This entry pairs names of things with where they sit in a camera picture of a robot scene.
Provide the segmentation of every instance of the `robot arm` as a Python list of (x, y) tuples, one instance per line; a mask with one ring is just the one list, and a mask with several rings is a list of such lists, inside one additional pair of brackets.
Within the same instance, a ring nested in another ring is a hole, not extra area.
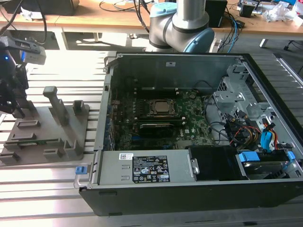
[(214, 31), (208, 28), (206, 0), (177, 0), (154, 5), (150, 14), (150, 47), (147, 51), (206, 52)]
[(0, 112), (23, 118), (21, 109), (29, 108), (25, 92), (28, 89), (27, 72), (25, 64), (15, 63), (9, 50), (20, 50), (21, 60), (34, 64), (44, 64), (45, 50), (33, 42), (0, 37)]

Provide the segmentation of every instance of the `blue cable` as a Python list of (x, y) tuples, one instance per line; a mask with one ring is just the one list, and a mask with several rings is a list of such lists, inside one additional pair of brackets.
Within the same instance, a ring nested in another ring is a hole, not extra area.
[(232, 21), (235, 24), (235, 34), (234, 34), (233, 39), (232, 39), (232, 44), (231, 44), (231, 46), (230, 46), (230, 48), (229, 48), (229, 50), (228, 50), (227, 53), (229, 53), (231, 51), (231, 49), (233, 48), (233, 45), (234, 45), (234, 42), (235, 42), (235, 38), (236, 38), (236, 35), (237, 35), (237, 24), (236, 24), (236, 22), (235, 22), (234, 19)]

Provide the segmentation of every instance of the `power supply label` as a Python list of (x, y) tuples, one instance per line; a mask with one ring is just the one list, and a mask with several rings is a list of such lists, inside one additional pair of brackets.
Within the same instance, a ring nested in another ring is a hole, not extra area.
[(133, 182), (170, 182), (167, 156), (133, 157)]

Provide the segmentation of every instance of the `electronic device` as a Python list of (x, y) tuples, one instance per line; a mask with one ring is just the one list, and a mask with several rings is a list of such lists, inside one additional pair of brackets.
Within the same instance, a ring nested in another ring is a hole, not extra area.
[(247, 2), (247, 3), (242, 3), (241, 4), (241, 10), (240, 10), (240, 13), (239, 13), (239, 16), (240, 17), (250, 17), (253, 10), (255, 9), (256, 6), (254, 5), (250, 5), (251, 3), (250, 2)]
[[(39, 0), (41, 9), (45, 15), (47, 14), (55, 14), (61, 16), (72, 16), (77, 9), (80, 0)], [(19, 1), (8, 1), (3, 4), (4, 9), (7, 13), (14, 13)], [(32, 11), (32, 12), (40, 12), (40, 9), (37, 5), (36, 0), (23, 0), (21, 7)]]
[(205, 11), (209, 15), (209, 27), (220, 27), (227, 6), (227, 0), (206, 0)]
[(89, 182), (74, 182), (95, 214), (273, 207), (303, 194), (303, 128), (250, 55), (105, 59), (94, 159), (76, 170)]

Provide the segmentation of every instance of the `desk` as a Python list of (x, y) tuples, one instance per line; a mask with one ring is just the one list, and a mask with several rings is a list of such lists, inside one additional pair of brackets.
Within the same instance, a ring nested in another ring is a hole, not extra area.
[[(74, 16), (46, 16), (48, 30), (53, 31), (56, 35), (60, 49), (68, 49), (64, 32), (118, 32), (118, 33), (137, 33), (146, 34), (141, 26), (136, 13), (134, 12), (107, 12), (99, 8), (100, 0), (81, 0), (80, 5)], [(103, 4), (104, 8), (114, 9), (111, 4)], [(251, 18), (239, 17), (239, 12), (230, 9), (230, 12), (238, 20), (245, 22), (245, 27), (241, 32), (242, 37), (259, 38), (259, 39), (283, 39), (283, 40), (303, 40), (303, 26), (297, 27), (292, 21), (266, 22), (261, 15), (252, 15)], [(149, 15), (142, 9), (142, 17), (147, 26), (149, 26)], [(6, 20), (0, 16), (0, 26), (6, 24)], [(24, 20), (20, 15), (16, 17), (13, 25), (20, 30), (42, 31), (43, 23), (29, 22)], [(223, 21), (222, 27), (214, 28), (216, 33), (215, 42), (220, 39), (231, 29), (230, 23)]]
[[(12, 14), (8, 14), (5, 9), (1, 7), (1, 10), (5, 17), (10, 20)], [(66, 49), (66, 39), (64, 33), (62, 33), (61, 27), (56, 27), (55, 22), (58, 20), (59, 15), (46, 15), (46, 23), (47, 23), (47, 31), (54, 32), (57, 42), (59, 44), (60, 49)], [(0, 27), (3, 27), (7, 24), (6, 19), (0, 14)], [(18, 14), (13, 22), (13, 26), (17, 30), (26, 30), (26, 31), (44, 31), (44, 25), (42, 20), (34, 20), (28, 21), (25, 20), (20, 14)]]

